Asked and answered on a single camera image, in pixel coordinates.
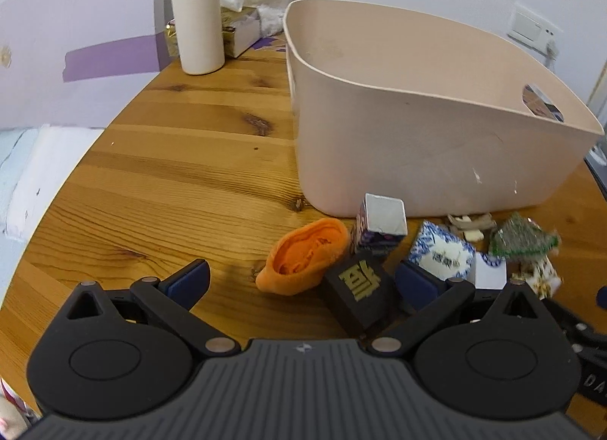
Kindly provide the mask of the green seed packet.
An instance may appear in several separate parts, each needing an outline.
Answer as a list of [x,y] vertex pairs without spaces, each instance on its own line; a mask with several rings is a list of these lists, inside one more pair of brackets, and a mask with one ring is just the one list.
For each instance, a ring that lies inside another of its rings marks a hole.
[[535,221],[515,212],[491,234],[489,254],[507,261],[542,259],[561,244],[556,231],[546,231]]

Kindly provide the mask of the gold tissue box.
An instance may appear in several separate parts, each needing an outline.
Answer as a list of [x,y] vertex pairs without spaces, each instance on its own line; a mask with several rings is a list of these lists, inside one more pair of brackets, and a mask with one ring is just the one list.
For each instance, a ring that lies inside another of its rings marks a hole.
[[[240,13],[221,8],[224,57],[237,58],[261,38],[261,24],[256,8]],[[168,23],[159,33],[157,53],[164,52],[170,59],[179,58],[175,23]]]

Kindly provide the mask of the beige plastic storage basket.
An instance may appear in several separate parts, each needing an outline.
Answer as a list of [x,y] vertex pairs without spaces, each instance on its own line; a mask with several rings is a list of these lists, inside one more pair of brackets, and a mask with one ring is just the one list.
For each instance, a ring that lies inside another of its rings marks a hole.
[[538,205],[604,134],[540,62],[465,24],[297,0],[284,31],[299,183],[329,215],[356,215],[368,193],[410,217]]

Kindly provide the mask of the white wall switch socket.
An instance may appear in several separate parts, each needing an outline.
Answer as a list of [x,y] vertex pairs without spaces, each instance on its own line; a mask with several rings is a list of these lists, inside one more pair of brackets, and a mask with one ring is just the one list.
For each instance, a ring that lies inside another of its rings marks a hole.
[[507,36],[529,49],[546,56],[550,42],[557,44],[563,30],[557,25],[538,15],[519,3],[516,3],[511,13]]

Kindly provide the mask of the silver-topped small carton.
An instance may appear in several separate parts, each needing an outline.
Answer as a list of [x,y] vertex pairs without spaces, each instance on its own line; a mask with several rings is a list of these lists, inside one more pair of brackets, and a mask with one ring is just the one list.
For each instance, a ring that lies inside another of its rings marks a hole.
[[385,257],[407,236],[405,205],[391,196],[364,195],[353,231],[353,251]]

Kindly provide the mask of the floral white small packet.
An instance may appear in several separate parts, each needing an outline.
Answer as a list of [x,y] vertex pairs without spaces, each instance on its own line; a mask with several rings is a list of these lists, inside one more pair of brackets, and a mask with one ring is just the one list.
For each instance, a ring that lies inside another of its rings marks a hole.
[[539,299],[553,297],[562,285],[548,256],[522,262],[511,277],[526,282]]

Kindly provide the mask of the beige hair clip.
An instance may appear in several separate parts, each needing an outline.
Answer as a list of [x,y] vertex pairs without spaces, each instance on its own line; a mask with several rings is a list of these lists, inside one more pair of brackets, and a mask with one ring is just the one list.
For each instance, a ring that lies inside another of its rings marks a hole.
[[468,243],[484,240],[484,234],[497,226],[490,213],[471,218],[469,216],[448,215],[448,229],[452,234],[462,237]]

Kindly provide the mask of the black box gold character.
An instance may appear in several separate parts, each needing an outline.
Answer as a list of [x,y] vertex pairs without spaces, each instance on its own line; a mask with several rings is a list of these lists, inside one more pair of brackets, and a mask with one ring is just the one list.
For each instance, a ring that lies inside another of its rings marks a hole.
[[318,294],[353,338],[378,335],[398,317],[402,296],[376,259],[354,255],[324,273]]

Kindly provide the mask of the purple headboard panel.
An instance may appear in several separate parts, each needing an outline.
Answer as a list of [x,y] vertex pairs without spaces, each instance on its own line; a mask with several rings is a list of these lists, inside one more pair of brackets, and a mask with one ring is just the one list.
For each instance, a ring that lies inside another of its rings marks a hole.
[[165,0],[1,0],[1,126],[105,128],[169,63]]

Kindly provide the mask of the blue white tissue pack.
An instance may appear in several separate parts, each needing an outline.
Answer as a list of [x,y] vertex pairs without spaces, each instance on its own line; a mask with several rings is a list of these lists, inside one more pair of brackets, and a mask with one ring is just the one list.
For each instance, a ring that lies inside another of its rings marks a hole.
[[476,250],[448,230],[424,220],[412,242],[406,260],[426,270],[435,278],[467,280]]

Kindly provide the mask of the white thermos bottle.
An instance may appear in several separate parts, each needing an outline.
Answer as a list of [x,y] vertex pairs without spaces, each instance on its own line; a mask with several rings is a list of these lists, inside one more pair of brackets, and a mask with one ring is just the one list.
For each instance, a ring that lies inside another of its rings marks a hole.
[[220,0],[171,0],[182,70],[203,75],[225,62]]

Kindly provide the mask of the white box blue emblem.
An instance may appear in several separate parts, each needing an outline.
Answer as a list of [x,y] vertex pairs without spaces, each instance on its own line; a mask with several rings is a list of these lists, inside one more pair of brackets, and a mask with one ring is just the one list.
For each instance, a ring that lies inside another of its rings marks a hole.
[[507,264],[503,257],[476,252],[468,281],[480,290],[502,290],[507,282]]

